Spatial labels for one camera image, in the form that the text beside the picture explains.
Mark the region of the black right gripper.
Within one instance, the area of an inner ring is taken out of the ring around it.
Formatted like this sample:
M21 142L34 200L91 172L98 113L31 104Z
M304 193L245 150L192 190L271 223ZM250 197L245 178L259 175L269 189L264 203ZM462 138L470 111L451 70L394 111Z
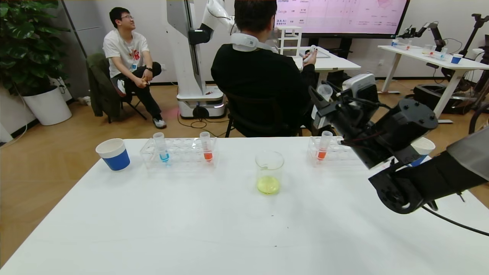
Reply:
M339 134L354 138L364 131L365 122L360 108L339 101L329 102L331 86L318 86L316 89L309 86L308 92L316 108L312 124L314 135L320 136L323 131L335 128Z

